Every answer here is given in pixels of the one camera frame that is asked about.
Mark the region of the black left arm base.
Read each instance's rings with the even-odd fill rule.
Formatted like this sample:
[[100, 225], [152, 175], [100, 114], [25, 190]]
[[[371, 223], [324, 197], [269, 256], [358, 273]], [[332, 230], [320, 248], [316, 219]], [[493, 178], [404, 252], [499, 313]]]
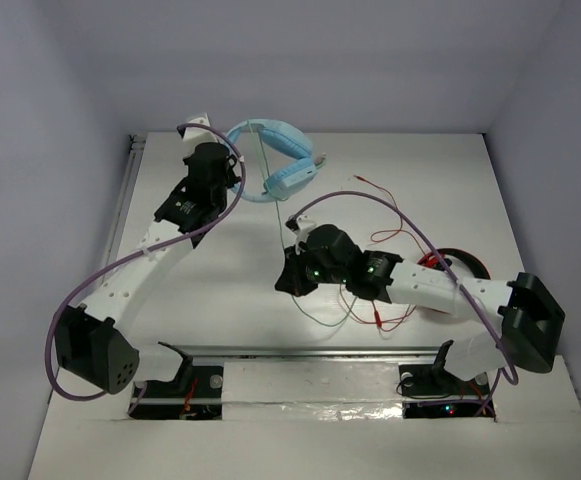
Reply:
[[169, 381], [147, 380], [135, 386], [128, 416], [134, 420], [221, 420], [224, 366], [197, 365], [192, 355], [171, 345], [161, 346], [180, 357], [178, 369]]

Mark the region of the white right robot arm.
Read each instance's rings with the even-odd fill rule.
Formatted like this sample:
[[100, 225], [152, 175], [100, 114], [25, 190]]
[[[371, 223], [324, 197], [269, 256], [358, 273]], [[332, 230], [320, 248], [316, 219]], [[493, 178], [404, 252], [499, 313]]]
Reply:
[[512, 281], [459, 278], [401, 256], [361, 250], [332, 224], [300, 229], [284, 250], [274, 287], [303, 297], [321, 284], [341, 285], [355, 297], [408, 304], [478, 320], [483, 332], [445, 341], [431, 370], [433, 384], [453, 393], [473, 377], [504, 367], [536, 374], [552, 371], [565, 312], [535, 275]]

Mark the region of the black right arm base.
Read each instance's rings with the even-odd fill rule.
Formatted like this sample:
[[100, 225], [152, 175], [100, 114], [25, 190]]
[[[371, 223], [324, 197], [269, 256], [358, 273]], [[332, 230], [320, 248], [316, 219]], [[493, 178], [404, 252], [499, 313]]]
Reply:
[[461, 380], [445, 370], [452, 341], [444, 342], [431, 363], [402, 364], [395, 393], [405, 419], [486, 418], [496, 412], [489, 380]]

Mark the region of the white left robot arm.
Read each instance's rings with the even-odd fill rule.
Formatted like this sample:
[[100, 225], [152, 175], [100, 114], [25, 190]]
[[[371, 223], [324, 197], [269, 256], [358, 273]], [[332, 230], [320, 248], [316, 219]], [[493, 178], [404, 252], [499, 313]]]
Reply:
[[132, 382], [140, 354], [128, 336], [144, 302], [235, 208], [229, 189], [245, 185], [242, 155], [221, 143], [197, 145], [183, 163], [186, 176], [156, 209], [136, 249], [85, 280], [85, 286], [102, 283], [78, 305], [64, 300], [51, 322], [46, 364], [98, 388], [100, 396]]

